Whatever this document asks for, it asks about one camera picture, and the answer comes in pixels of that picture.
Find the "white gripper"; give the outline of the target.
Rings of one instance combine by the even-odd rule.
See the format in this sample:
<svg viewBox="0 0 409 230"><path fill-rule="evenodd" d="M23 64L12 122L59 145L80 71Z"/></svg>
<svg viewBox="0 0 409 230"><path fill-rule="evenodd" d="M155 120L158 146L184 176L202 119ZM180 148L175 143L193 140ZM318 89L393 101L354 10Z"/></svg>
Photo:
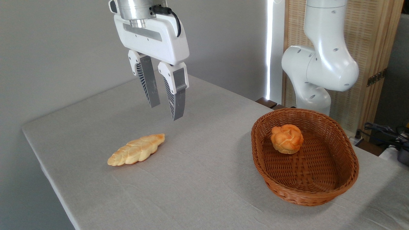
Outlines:
<svg viewBox="0 0 409 230"><path fill-rule="evenodd" d="M165 89L173 120L184 114L186 89L189 88L187 67L184 61L189 57L189 46L181 27L178 27L172 15L158 14L146 19L144 28L133 28L128 20L114 15L114 23L120 41L128 52L133 74L139 78L149 105L153 108L160 104L159 92L152 66L152 58L162 62L158 64L159 73L165 81Z"/></svg>

